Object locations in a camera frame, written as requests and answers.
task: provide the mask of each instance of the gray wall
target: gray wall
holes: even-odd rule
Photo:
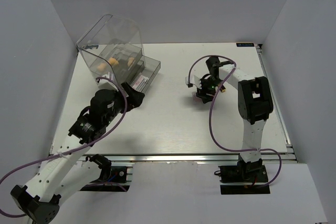
[[[0,0],[0,174],[46,157],[62,109],[76,50],[50,0]],[[0,207],[19,214],[10,197],[37,167],[9,177]],[[21,223],[0,216],[0,223]]]
[[[287,0],[264,57],[297,157],[336,223],[336,0]]]
[[[51,0],[73,41],[104,13],[132,18],[143,41],[265,40],[286,0]]]

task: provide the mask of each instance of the blue wire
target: blue wire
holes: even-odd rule
[[[111,182],[115,177],[116,177],[116,175],[114,175],[112,178],[110,178],[107,182]]]

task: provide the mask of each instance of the clear plastic container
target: clear plastic container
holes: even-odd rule
[[[161,67],[159,61],[143,55],[140,30],[130,19],[102,16],[77,48],[95,79],[107,76],[140,92],[147,90]]]

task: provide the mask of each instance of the cable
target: cable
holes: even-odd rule
[[[119,183],[116,183],[116,182],[93,183],[93,184],[90,184],[90,185],[86,185],[83,188],[88,188],[88,187],[91,187],[91,186],[100,186],[100,185],[119,186],[123,191],[127,191],[122,185],[120,185]]]
[[[100,79],[103,79],[103,80],[107,80],[109,82],[111,82],[117,89],[118,91],[122,94],[123,98],[124,98],[124,102],[125,102],[125,108],[124,108],[124,111],[119,119],[119,121],[112,127],[112,129],[110,129],[108,132],[106,132],[104,135],[102,135],[101,137],[99,137],[98,139],[96,139],[95,141],[89,143],[89,144],[84,144],[82,145],[81,147],[79,148],[75,148],[75,149],[72,149],[72,150],[69,150],[69,151],[66,151],[66,152],[63,152],[62,155],[68,155],[70,153],[73,153],[73,152],[77,152],[77,151],[80,151],[88,146],[92,146],[96,143],[98,143],[100,140],[102,140],[104,137],[108,136],[112,131],[114,131],[118,125],[121,123],[121,121],[124,119],[125,115],[126,115],[126,112],[127,112],[127,98],[126,98],[126,95],[124,93],[124,91],[117,85],[117,83],[115,83],[113,80],[109,79],[109,78],[106,78],[106,77],[97,77],[96,80],[100,80]],[[52,156],[48,156],[46,158],[41,158],[41,159],[38,159],[36,161],[33,161],[33,162],[30,162],[30,163],[27,163],[25,165],[22,165],[22,166],[19,166],[17,168],[15,168],[14,170],[10,171],[9,173],[7,173],[5,176],[3,176],[1,179],[0,179],[0,185],[2,184],[2,182],[8,177],[10,176],[11,174],[17,172],[18,170],[21,170],[23,168],[26,168],[28,166],[32,166],[32,165],[36,165],[36,164],[39,164],[41,162],[44,162],[44,161],[48,161],[48,160],[51,160],[51,159],[55,159],[55,158],[59,158],[60,155],[59,154],[55,154],[55,155],[52,155]],[[3,211],[2,209],[0,209],[0,214],[3,215],[3,216],[6,216],[6,217],[9,217],[9,218],[20,218],[20,217],[23,217],[23,216],[26,216],[26,214],[23,214],[23,215],[11,215],[11,214],[8,214],[6,213],[5,211]]]
[[[192,66],[190,67],[189,74],[188,74],[188,82],[189,82],[189,83],[190,83],[190,75],[191,75],[191,71],[192,71],[193,67],[196,65],[196,63],[198,63],[200,60],[202,60],[202,59],[204,59],[204,58],[208,58],[208,57],[211,57],[211,56],[215,56],[215,57],[219,57],[219,58],[223,58],[223,59],[229,60],[229,61],[231,61],[231,62],[233,63],[233,65],[234,65],[234,68],[231,70],[231,72],[230,72],[230,73],[224,78],[224,80],[218,85],[219,87],[223,86],[224,83],[230,78],[230,76],[231,76],[231,75],[234,73],[234,71],[236,70],[236,68],[237,68],[237,63],[236,63],[234,60],[232,60],[232,59],[230,59],[230,58],[228,58],[228,57],[225,57],[225,56],[219,56],[219,55],[207,55],[207,56],[203,56],[203,57],[200,57],[197,61],[195,61],[195,62],[192,64]],[[239,152],[252,152],[252,151],[255,152],[255,151],[258,151],[258,149],[256,149],[256,148],[242,149],[242,150],[228,149],[228,148],[225,148],[225,147],[221,146],[221,145],[217,142],[217,140],[216,140],[216,138],[215,138],[215,136],[214,136],[213,130],[212,130],[212,112],[213,112],[213,108],[214,108],[214,104],[215,104],[216,98],[217,98],[217,96],[218,96],[220,90],[221,90],[220,88],[218,88],[218,89],[216,90],[216,93],[215,93],[215,95],[214,95],[214,97],[213,97],[213,100],[212,100],[212,102],[211,102],[211,106],[210,106],[210,110],[209,110],[209,131],[210,131],[210,135],[211,135],[212,140],[214,141],[214,143],[215,143],[219,148],[221,148],[221,149],[223,149],[223,150],[225,150],[225,151],[227,151],[227,152],[238,152],[238,153],[239,153]],[[274,152],[275,154],[277,154],[278,157],[279,157],[279,169],[278,169],[278,171],[277,171],[277,173],[276,173],[276,175],[274,176],[273,179],[271,179],[269,182],[267,182],[267,183],[265,183],[265,184],[259,186],[259,187],[264,187],[264,186],[268,186],[269,184],[271,184],[271,183],[272,183],[274,180],[276,180],[277,177],[279,176],[280,171],[281,171],[281,167],[282,167],[282,159],[281,159],[280,154],[279,154],[275,149],[266,148],[266,149],[260,149],[260,151],[261,151],[261,152],[271,151],[271,152]]]
[[[110,178],[107,182],[111,182],[115,177],[116,177],[116,175],[114,175],[112,178]]]

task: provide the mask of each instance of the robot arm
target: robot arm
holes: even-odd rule
[[[127,93],[128,110],[140,106],[144,94],[135,91],[127,83],[122,84]],[[50,223],[59,207],[75,192],[96,179],[109,176],[111,162],[101,156],[90,157],[81,168],[69,173],[77,160],[91,146],[63,155],[61,153],[79,148],[102,137],[106,127],[124,110],[123,96],[114,90],[102,89],[84,108],[69,134],[57,151],[60,157],[50,160],[45,167],[24,186],[16,185],[10,194],[16,205],[37,223]]]
[[[190,83],[187,82],[189,87],[196,85],[196,96],[201,98],[203,103],[213,100],[216,88],[225,90],[225,87],[217,86],[235,67],[231,61],[220,62],[215,56],[209,57],[206,65],[209,74],[203,78],[191,77]],[[242,149],[259,150],[266,120],[273,111],[268,80],[266,77],[255,78],[236,68],[227,82],[238,91],[238,110],[244,122]],[[243,176],[260,170],[262,164],[260,151],[239,153],[238,166]]]

